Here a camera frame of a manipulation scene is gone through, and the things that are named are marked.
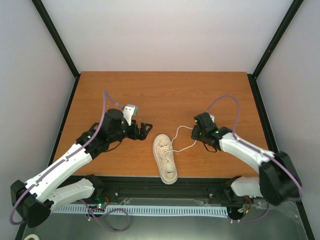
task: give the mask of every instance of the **black frame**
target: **black frame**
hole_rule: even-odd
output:
[[[266,65],[268,59],[270,58],[271,54],[273,53],[274,49],[276,48],[277,44],[281,40],[286,29],[288,28],[290,22],[292,21],[295,14],[297,13],[299,7],[303,3],[303,1],[304,0],[293,0],[282,22],[280,23],[278,29],[276,30],[273,38],[271,39],[268,47],[266,48],[262,58],[257,64],[256,69],[252,74],[247,75],[268,148],[273,152],[278,152],[278,148],[277,148],[275,137],[273,135],[271,125],[266,113],[266,109],[259,91],[257,79],[260,73],[262,72],[264,66]],[[42,1],[32,0],[32,2],[35,8],[37,9],[39,15],[41,16],[45,26],[50,32],[54,42],[56,43],[64,60],[66,61],[66,64],[68,65],[70,71],[72,72],[75,78],[74,85],[70,94],[70,98],[69,98],[69,101],[62,119],[62,123],[59,128],[59,132],[53,147],[53,151],[48,163],[48,165],[50,165],[54,160],[56,150],[61,138],[61,134],[64,129],[67,116],[70,110],[70,106],[73,101],[81,74],[78,72],[75,64],[73,63],[73,60],[71,59]],[[63,183],[63,185],[68,185],[68,184],[77,182],[81,178],[83,178],[83,176],[71,176]],[[240,203],[240,202],[237,202],[236,204],[231,204],[222,198],[220,199],[217,197],[213,199],[212,197],[209,196],[210,192],[213,189],[221,188],[226,181],[230,180],[230,178],[179,178],[177,182],[173,185],[164,185],[161,182],[160,178],[154,178],[154,177],[107,177],[106,176],[106,177],[99,177],[99,178],[102,180],[102,182],[108,183],[108,192],[111,193],[109,197],[112,202],[119,202],[121,201],[121,199],[124,199],[124,198],[134,198],[134,197],[150,198],[150,196],[152,196],[154,198],[160,197],[160,198],[201,199],[201,200],[208,200],[211,203],[221,204],[223,206],[229,206],[229,207],[239,205]],[[303,204],[301,201],[297,201],[296,204],[297,204],[307,237],[310,240],[314,240],[315,237],[311,230]],[[22,224],[20,226],[15,240],[22,239],[25,228],[26,228],[26,224]]]

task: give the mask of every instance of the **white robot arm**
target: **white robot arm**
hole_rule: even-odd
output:
[[[297,196],[297,183],[301,186],[301,182],[285,152],[274,153],[257,147],[227,127],[218,128],[214,119],[207,112],[195,116],[196,125],[191,138],[205,146],[232,154],[259,173],[259,177],[239,177],[234,180],[230,187],[236,196],[263,197],[272,205],[279,205],[285,199]],[[275,161],[281,164],[286,173]]]
[[[99,154],[108,152],[109,145],[120,142],[124,138],[144,140],[152,129],[152,125],[141,123],[138,127],[132,117],[137,114],[138,107],[127,105],[123,111],[109,109],[103,118],[99,132],[82,150],[78,151],[95,134],[97,123],[89,131],[84,132],[71,148],[57,161],[38,175],[26,182],[17,180],[11,185],[11,201],[22,219],[30,228],[43,223],[56,209],[80,199],[101,196],[103,184],[89,175],[80,181],[58,188],[75,171],[90,163]]]

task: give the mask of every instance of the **wooden table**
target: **wooden table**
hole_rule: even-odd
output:
[[[213,100],[226,94],[236,96],[240,102],[237,134],[267,149],[245,72],[82,72],[55,160],[100,120],[104,89],[118,103],[138,106],[139,112],[134,119],[138,123],[153,124],[153,129],[144,141],[124,139],[116,150],[99,155],[75,175],[159,176],[152,150],[155,137],[167,134],[173,138],[178,126],[192,127],[194,116],[205,112]],[[110,101],[107,106],[115,108]],[[210,111],[218,127],[229,128],[234,124],[236,112],[236,103],[231,98],[221,99]],[[178,150],[193,142],[191,130],[182,128],[173,148]],[[224,152],[208,152],[200,142],[175,153],[174,161],[179,177],[257,176],[252,168],[236,157]]]

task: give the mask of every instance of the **shoe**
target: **shoe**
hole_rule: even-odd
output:
[[[165,134],[158,135],[153,142],[153,155],[158,165],[160,177],[165,184],[174,184],[178,179],[170,138]]]

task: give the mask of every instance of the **shoe sole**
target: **shoe sole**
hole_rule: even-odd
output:
[[[167,135],[165,135],[165,134],[160,134],[160,135],[156,136],[155,139],[154,139],[154,141],[153,141],[153,145],[152,145],[153,156],[154,156],[154,159],[155,159],[155,161],[156,161],[156,164],[158,165],[158,170],[159,170],[159,173],[160,173],[160,178],[161,178],[161,180],[162,180],[162,182],[163,182],[164,184],[167,184],[167,185],[174,184],[174,183],[177,181],[177,179],[178,179],[178,172],[177,172],[177,167],[176,167],[175,159],[173,159],[173,161],[172,161],[172,162],[174,163],[175,177],[174,177],[174,179],[172,179],[172,180],[166,180],[165,177],[164,177],[163,174],[162,174],[161,167],[160,167],[160,161],[158,160],[158,157],[157,157],[157,154],[156,154],[156,149],[155,149],[155,143],[156,143],[156,141],[157,141],[157,139],[158,139],[159,137],[166,137],[166,138],[168,138],[169,142],[171,142],[171,140],[170,140],[170,138],[169,138]]]

